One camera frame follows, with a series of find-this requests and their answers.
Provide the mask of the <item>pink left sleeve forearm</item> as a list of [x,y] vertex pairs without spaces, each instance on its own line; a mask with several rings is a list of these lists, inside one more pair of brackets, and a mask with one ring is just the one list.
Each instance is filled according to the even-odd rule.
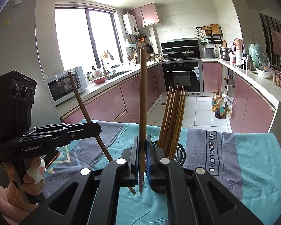
[[14,181],[14,166],[3,163],[9,176],[8,187],[0,186],[0,213],[8,224],[19,224],[31,212],[38,208],[38,204],[26,203]]

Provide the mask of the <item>left hand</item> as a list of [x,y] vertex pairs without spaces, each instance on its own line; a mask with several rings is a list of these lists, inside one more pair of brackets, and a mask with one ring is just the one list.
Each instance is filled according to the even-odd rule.
[[39,195],[44,188],[44,161],[41,157],[35,157],[30,161],[30,168],[26,171],[20,189],[32,195]]

